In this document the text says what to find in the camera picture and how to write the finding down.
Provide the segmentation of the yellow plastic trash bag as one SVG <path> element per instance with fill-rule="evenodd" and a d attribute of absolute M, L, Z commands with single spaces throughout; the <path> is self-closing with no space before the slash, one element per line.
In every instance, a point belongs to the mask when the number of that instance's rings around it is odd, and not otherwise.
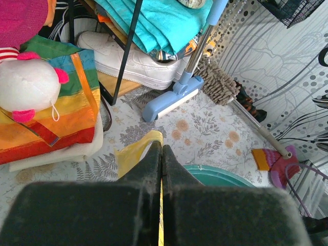
<path fill-rule="evenodd" d="M 140 160 L 146 147 L 153 141 L 159 141 L 163 145 L 163 135 L 160 131 L 151 130 L 141 140 L 132 143 L 122 150 L 114 150 L 116 163 L 118 167 L 117 177 L 121 178 L 128 173 Z M 163 231 L 163 195 L 162 181 L 160 183 L 160 208 L 159 208 L 159 229 L 158 229 L 158 245 L 164 246 Z"/>

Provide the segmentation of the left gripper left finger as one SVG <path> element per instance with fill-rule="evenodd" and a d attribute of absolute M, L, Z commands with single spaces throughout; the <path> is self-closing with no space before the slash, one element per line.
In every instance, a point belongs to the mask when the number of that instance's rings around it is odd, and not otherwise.
<path fill-rule="evenodd" d="M 25 186 L 1 228 L 1 245 L 158 245 L 162 146 L 115 182 Z"/>

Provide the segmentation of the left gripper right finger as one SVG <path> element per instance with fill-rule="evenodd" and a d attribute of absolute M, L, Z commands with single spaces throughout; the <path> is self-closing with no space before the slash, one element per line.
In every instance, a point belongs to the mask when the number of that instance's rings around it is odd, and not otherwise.
<path fill-rule="evenodd" d="M 311 245 L 285 191 L 205 186 L 162 150 L 165 245 Z"/>

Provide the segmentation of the light blue floor squeegee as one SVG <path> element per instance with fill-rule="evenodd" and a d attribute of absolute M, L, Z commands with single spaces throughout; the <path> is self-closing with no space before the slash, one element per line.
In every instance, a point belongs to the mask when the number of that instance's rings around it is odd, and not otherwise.
<path fill-rule="evenodd" d="M 161 118 L 190 98 L 197 95 L 203 86 L 204 81 L 202 77 L 194 75 L 194 70 L 196 69 L 202 56 L 208 38 L 223 14 L 227 3 L 227 1 L 213 1 L 206 20 L 207 28 L 201 35 L 198 46 L 192 54 L 186 68 L 182 72 L 180 79 L 173 85 L 173 89 L 171 91 L 167 91 L 158 96 L 148 102 L 144 107 L 142 117 L 146 122 L 152 122 Z"/>

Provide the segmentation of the teal plastic trash bin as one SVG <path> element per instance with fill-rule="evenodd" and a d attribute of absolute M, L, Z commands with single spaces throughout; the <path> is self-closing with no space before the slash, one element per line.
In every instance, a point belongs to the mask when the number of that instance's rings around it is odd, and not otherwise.
<path fill-rule="evenodd" d="M 184 168 L 205 186 L 254 187 L 246 179 L 221 168 L 206 165 L 185 165 Z"/>

